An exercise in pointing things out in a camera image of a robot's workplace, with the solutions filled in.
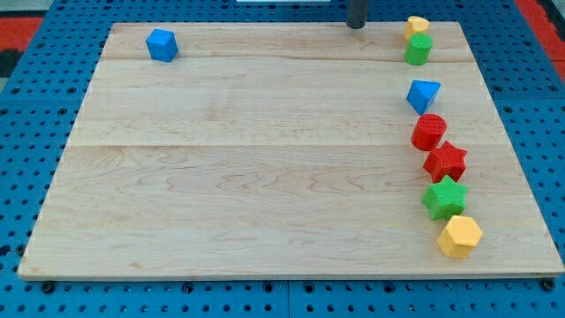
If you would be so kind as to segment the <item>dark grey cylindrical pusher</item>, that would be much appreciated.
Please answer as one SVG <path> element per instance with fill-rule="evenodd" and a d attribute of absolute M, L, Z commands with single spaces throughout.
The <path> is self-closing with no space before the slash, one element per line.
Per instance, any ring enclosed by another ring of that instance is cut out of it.
<path fill-rule="evenodd" d="M 346 26 L 361 29 L 365 26 L 369 8 L 369 0 L 348 0 L 346 4 Z"/>

